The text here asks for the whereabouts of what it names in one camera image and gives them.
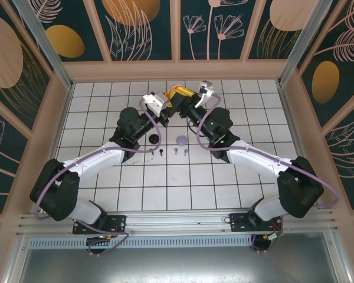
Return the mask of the grey metal sheet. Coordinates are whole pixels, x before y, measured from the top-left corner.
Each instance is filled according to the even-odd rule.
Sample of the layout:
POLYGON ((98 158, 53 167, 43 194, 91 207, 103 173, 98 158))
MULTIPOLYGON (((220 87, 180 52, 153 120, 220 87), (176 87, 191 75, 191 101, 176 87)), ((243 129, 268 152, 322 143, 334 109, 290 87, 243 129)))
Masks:
POLYGON ((31 250, 20 283, 338 283, 323 255, 257 254, 247 247, 31 250))

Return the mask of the aluminium frame post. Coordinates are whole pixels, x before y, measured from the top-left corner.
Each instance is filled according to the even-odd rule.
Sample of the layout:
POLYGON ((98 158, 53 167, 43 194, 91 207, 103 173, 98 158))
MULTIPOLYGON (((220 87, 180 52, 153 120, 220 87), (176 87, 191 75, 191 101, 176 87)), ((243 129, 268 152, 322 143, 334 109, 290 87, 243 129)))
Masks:
POLYGON ((331 14, 330 9, 333 5, 333 1, 339 0, 318 0, 312 12, 309 13, 309 17, 296 43, 293 45, 284 68, 276 81, 278 88, 283 88, 287 84, 304 52, 309 48, 309 45, 314 42, 313 38, 317 34, 321 24, 325 21, 325 17, 331 14))
POLYGON ((62 11, 61 0, 9 1, 48 65, 56 72, 62 84, 70 90, 73 86, 73 81, 44 28, 45 24, 52 23, 62 11))

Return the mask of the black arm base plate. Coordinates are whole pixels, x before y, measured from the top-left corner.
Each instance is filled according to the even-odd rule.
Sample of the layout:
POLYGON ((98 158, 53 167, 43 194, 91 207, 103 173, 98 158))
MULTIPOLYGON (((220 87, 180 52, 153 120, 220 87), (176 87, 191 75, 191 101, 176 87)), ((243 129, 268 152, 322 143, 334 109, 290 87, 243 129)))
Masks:
POLYGON ((108 234, 124 232, 126 227, 125 215, 100 216, 93 224, 83 225, 75 221, 73 235, 108 234))
POLYGON ((255 213, 231 213, 230 227, 232 232, 266 232, 282 231, 281 217, 269 221, 262 220, 255 213))

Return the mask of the aluminium mounting rail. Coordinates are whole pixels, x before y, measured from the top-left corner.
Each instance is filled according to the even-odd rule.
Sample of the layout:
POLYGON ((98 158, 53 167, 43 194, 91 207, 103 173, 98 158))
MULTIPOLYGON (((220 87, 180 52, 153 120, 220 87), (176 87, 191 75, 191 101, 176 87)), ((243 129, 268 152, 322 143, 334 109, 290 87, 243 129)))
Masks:
MULTIPOLYGON (((231 228, 224 218, 231 213, 243 213, 246 209, 207 210, 159 210, 122 212, 126 216, 125 231, 130 236, 188 236, 229 235, 231 228)), ((49 218, 35 219, 32 214, 22 215, 16 227, 20 237, 62 237, 72 236, 74 222, 65 219, 59 222, 49 218)), ((338 229, 330 209, 311 209, 305 217, 298 219, 291 215, 283 217, 284 233, 332 232, 338 229)))

